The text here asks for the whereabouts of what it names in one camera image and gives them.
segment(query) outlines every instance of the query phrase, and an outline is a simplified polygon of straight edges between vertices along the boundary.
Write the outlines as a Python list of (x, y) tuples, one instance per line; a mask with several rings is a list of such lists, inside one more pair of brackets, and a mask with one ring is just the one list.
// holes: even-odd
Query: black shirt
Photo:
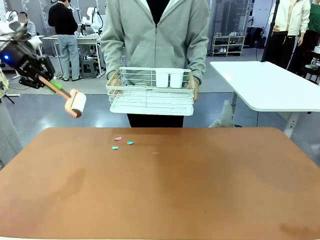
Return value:
[(72, 11), (59, 2), (50, 8), (48, 24), (55, 28), (58, 35), (74, 35), (78, 29)]
[(170, 0), (146, 0), (146, 1), (149, 5), (154, 23), (158, 24)]

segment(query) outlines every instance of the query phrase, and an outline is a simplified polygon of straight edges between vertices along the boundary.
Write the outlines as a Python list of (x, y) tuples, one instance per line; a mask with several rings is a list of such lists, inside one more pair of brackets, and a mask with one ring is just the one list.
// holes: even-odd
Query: shoe rack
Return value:
[(213, 56), (241, 56), (246, 36), (214, 36), (212, 41)]

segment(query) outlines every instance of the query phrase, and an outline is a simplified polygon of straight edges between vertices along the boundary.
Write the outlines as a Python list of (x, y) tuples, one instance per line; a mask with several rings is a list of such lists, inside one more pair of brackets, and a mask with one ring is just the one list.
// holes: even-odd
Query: white jacket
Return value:
[[(269, 24), (274, 17), (276, 4), (273, 5), (270, 16)], [(290, 0), (280, 0), (278, 12), (275, 18), (275, 25), (279, 25), (280, 32), (287, 30), (288, 15), (289, 15)], [(305, 33), (309, 24), (310, 15), (310, 0), (297, 0), (293, 6), (291, 20), (288, 30), (288, 36), (297, 36), (300, 33)]]

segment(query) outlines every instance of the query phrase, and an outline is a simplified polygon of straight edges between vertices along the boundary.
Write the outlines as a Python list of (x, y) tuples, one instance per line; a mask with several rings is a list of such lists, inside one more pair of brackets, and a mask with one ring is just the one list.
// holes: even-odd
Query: white dish rack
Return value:
[[(182, 86), (188, 83), (194, 86), (194, 77), (186, 69)], [(106, 89), (112, 113), (171, 116), (194, 113), (194, 88), (156, 87), (156, 68), (121, 67), (107, 82)]]

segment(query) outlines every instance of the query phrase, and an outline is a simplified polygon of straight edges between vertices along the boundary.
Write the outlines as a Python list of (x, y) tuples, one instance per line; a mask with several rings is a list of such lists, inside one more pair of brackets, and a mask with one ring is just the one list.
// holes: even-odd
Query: black trousers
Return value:
[(269, 42), (265, 60), (283, 69), (287, 69), (295, 47), (296, 36), (287, 33), (273, 33)]
[(316, 31), (307, 30), (304, 34), (303, 43), (295, 48), (288, 71), (299, 76), (305, 76), (306, 73), (301, 71), (302, 66), (310, 64), (313, 57), (308, 54), (308, 51), (313, 51), (318, 45), (320, 34)]
[(183, 128), (184, 116), (128, 114), (132, 128)]

